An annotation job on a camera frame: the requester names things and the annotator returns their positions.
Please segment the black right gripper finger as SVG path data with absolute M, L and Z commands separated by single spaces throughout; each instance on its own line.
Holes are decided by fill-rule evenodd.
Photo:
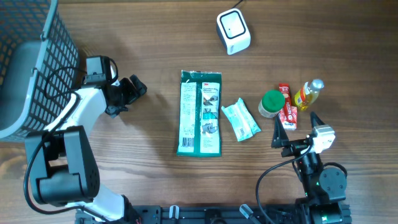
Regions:
M 285 132 L 282 122 L 279 117 L 275 119 L 274 134 L 271 142 L 272 148 L 281 148 L 287 146 L 289 138 Z
M 310 113 L 310 121 L 313 128 L 315 126 L 325 125 L 325 123 L 317 116 L 314 111 Z

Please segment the yellow oil bottle silver cap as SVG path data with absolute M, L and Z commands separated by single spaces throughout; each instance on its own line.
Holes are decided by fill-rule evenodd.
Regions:
M 299 111 L 305 111 L 318 98 L 320 91 L 324 88 L 321 79 L 305 82 L 303 87 L 294 95 L 294 104 Z

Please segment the green lid round jar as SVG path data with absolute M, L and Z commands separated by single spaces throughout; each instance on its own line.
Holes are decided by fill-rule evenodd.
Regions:
M 285 98 L 279 90 L 269 90 L 262 97 L 258 110 L 265 118 L 275 117 L 285 105 Z

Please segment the red stick sachet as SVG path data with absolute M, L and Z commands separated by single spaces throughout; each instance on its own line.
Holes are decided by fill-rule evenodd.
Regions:
M 292 120 L 292 109 L 291 109 L 291 99 L 290 99 L 290 87 L 287 83 L 279 84 L 279 91 L 283 94 L 285 99 L 285 105 L 283 111 L 287 120 Z

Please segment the green white gloves packet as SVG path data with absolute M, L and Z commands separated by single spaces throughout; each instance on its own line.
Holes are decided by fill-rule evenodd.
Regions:
M 181 71 L 177 155 L 220 157 L 219 72 Z

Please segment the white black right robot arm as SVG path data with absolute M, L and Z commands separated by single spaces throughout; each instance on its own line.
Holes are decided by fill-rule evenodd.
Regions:
M 353 221 L 346 199 L 348 172 L 336 162 L 323 163 L 320 154 L 335 140 L 334 129 L 314 112 L 310 113 L 312 132 L 307 137 L 290 140 L 282 125 L 275 120 L 271 147 L 281 148 L 282 157 L 293 157 L 293 167 L 303 185 L 304 198 L 295 201 L 293 220 L 297 223 L 336 223 Z

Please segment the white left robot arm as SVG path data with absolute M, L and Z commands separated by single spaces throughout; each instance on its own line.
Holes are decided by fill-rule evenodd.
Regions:
M 45 99 L 67 95 L 71 99 L 44 130 L 25 138 L 24 198 L 33 211 L 44 215 L 74 210 L 77 223 L 141 223 L 126 196 L 101 184 L 88 135 L 101 114 L 114 118 L 127 111 L 128 105 L 147 93 L 147 87 L 136 75 L 120 80 L 116 62 L 99 55 L 87 58 L 78 88 L 51 93 L 50 82 L 68 70 L 80 68 L 60 67 L 45 79 Z

